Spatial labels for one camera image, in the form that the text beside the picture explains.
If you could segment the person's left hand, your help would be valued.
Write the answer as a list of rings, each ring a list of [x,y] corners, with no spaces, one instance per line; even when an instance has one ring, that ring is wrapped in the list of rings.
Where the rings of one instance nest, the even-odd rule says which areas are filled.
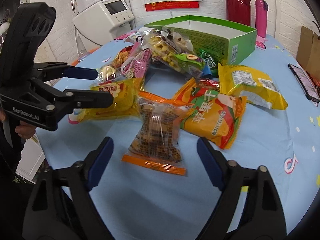
[[[1,141],[5,140],[5,135],[3,132],[3,122],[6,120],[6,115],[1,109]],[[35,134],[36,126],[28,124],[26,122],[20,121],[20,125],[15,128],[15,132],[22,138],[22,139],[30,139]]]

